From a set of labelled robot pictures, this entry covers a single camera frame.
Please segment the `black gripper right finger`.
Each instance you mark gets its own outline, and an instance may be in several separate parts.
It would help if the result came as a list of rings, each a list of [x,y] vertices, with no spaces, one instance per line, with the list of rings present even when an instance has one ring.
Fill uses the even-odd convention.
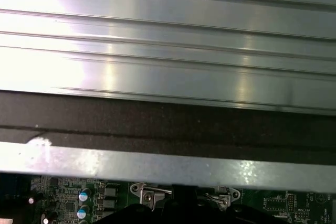
[[[186,212],[190,223],[286,223],[253,207],[237,204],[242,194],[226,186],[187,186]]]

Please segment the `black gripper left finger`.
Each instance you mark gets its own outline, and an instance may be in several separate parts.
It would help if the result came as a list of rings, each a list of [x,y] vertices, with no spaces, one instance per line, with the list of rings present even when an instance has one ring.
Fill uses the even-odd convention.
[[[119,211],[122,223],[187,223],[187,187],[131,186],[140,203]]]

